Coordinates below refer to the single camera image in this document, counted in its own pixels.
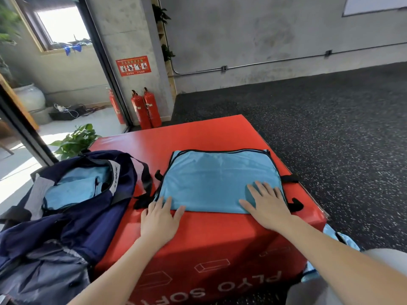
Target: red fire extinguisher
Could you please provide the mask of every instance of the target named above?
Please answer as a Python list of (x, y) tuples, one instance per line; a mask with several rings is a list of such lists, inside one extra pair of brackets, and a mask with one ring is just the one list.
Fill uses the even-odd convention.
[(112, 103), (113, 109), (116, 112), (116, 116), (119, 119), (120, 124), (125, 124), (125, 119), (123, 118), (123, 115), (120, 111), (119, 105), (116, 102), (116, 99), (114, 98), (113, 92), (111, 89), (109, 89), (109, 100)]
[(134, 90), (132, 90), (132, 92), (133, 97), (131, 98), (131, 102), (133, 103), (133, 107), (137, 114), (138, 121), (140, 122), (141, 129), (150, 129), (151, 123), (149, 113), (147, 111), (143, 97), (141, 95), (138, 95)]
[(157, 103), (155, 102), (154, 94), (144, 88), (144, 101), (149, 111), (150, 121), (153, 127), (160, 127), (162, 125), (160, 114), (158, 113)]

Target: window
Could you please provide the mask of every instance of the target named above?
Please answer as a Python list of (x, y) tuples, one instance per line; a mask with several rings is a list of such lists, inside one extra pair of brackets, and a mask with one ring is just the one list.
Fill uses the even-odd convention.
[(344, 16), (407, 7), (407, 0), (347, 0)]
[(91, 45), (89, 34), (72, 0), (15, 0), (43, 51), (80, 43)]

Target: metal conduit pipe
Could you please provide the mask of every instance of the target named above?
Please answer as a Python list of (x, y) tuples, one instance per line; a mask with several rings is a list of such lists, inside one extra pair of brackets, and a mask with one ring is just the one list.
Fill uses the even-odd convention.
[[(158, 0), (158, 5), (161, 7), (161, 0)], [(168, 44), (168, 38), (167, 38), (167, 32), (165, 30), (165, 24), (163, 24), (163, 29), (164, 29), (164, 36), (165, 36), (165, 42), (167, 44), (167, 47), (169, 48), (169, 44)], [(297, 58), (288, 58), (288, 59), (280, 59), (280, 60), (272, 60), (272, 61), (265, 61), (265, 62), (258, 62), (258, 63), (250, 63), (250, 64), (245, 64), (245, 65), (238, 65), (238, 66), (232, 66), (232, 67), (228, 67), (227, 65), (224, 66), (220, 66), (220, 67), (216, 67), (216, 68), (211, 68), (211, 69), (204, 69), (201, 71), (192, 71), (190, 73), (178, 73), (173, 66), (173, 62), (172, 60), (170, 60), (170, 64), (171, 64), (171, 69), (173, 70), (174, 73), (176, 73), (176, 75), (172, 75), (169, 77), (179, 77), (179, 76), (187, 76), (187, 75), (195, 75), (195, 74), (199, 74), (199, 73), (209, 73), (211, 71), (227, 71), (230, 69), (234, 69), (234, 68), (239, 68), (239, 67), (246, 67), (246, 66), (254, 66), (254, 65), (261, 65), (261, 64), (267, 64), (267, 63), (276, 63), (276, 62), (284, 62), (284, 61), (292, 61), (292, 60), (300, 60), (300, 59), (308, 59), (308, 58), (315, 58), (318, 56), (324, 56), (324, 57), (329, 57), (330, 55), (333, 54), (341, 54), (341, 53), (345, 53), (345, 52), (353, 52), (353, 51), (360, 51), (360, 50), (368, 50), (368, 49), (374, 49), (374, 48), (381, 48), (381, 47), (389, 47), (389, 46), (396, 46), (396, 45), (404, 45), (407, 44), (406, 42), (402, 42), (402, 43), (395, 43), (395, 44), (388, 44), (388, 45), (380, 45), (380, 46), (374, 46), (374, 47), (367, 47), (367, 48), (359, 48), (359, 49), (352, 49), (352, 50), (345, 50), (345, 51), (335, 51), (333, 52), (332, 50), (328, 50), (323, 54), (315, 54), (313, 56), (300, 56)]]

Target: green plant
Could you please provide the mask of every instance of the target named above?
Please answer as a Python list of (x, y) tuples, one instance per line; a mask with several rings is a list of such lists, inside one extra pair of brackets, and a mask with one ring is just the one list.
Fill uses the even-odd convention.
[[(12, 35), (20, 36), (18, 27), (21, 22), (21, 17), (11, 9), (9, 9), (4, 0), (0, 0), (0, 43), (16, 45), (12, 39)], [(16, 88), (19, 84), (14, 79), (10, 69), (3, 58), (0, 56), (0, 73), (6, 79), (12, 88)]]
[(80, 152), (89, 148), (96, 139), (101, 137), (96, 135), (92, 124), (76, 127), (76, 129), (72, 134), (66, 135), (64, 140), (57, 140), (50, 144), (51, 146), (59, 147), (55, 153), (62, 154), (62, 160), (77, 156)]
[(164, 56), (164, 62), (171, 60), (171, 58), (175, 56), (175, 54), (164, 44), (161, 46), (161, 50), (162, 55)]
[(166, 11), (165, 8), (160, 8), (159, 6), (153, 4), (153, 11), (154, 11), (155, 23), (162, 21), (162, 23), (167, 24), (167, 19), (171, 20), (171, 18), (168, 17), (168, 15), (165, 13), (165, 11)]

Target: white ceramic pot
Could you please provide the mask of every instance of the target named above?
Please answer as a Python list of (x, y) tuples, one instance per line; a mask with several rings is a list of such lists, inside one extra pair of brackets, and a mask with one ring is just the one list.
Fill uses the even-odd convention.
[(33, 83), (13, 90), (28, 111), (45, 108), (44, 93)]

